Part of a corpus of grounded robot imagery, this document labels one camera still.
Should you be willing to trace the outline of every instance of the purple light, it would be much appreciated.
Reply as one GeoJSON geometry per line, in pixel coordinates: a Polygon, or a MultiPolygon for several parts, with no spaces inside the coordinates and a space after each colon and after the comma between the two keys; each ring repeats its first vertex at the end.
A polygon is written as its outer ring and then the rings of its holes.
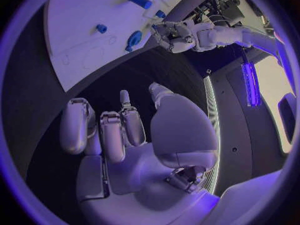
{"type": "Polygon", "coordinates": [[[246,93],[247,105],[249,107],[256,107],[261,104],[261,93],[258,76],[252,62],[247,62],[241,65],[246,93]]]}

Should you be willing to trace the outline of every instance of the robotic arm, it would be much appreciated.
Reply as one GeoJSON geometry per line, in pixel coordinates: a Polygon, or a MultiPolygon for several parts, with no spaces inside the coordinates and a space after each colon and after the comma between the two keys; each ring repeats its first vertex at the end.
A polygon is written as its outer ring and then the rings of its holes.
{"type": "Polygon", "coordinates": [[[215,26],[211,22],[195,24],[188,19],[181,22],[165,21],[152,26],[157,43],[171,53],[182,53],[189,49],[204,52],[216,48],[239,44],[254,46],[277,57],[276,39],[245,27],[215,26]]]}

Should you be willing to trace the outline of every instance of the robotic hand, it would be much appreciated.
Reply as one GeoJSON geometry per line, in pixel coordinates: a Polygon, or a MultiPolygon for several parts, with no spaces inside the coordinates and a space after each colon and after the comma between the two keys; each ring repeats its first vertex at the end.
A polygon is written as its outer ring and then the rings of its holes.
{"type": "Polygon", "coordinates": [[[157,23],[151,30],[158,45],[174,54],[189,49],[204,52],[216,46],[236,43],[243,47],[254,46],[271,55],[277,55],[275,38],[245,27],[215,26],[211,22],[195,24],[192,19],[188,19],[181,22],[157,23]]]}

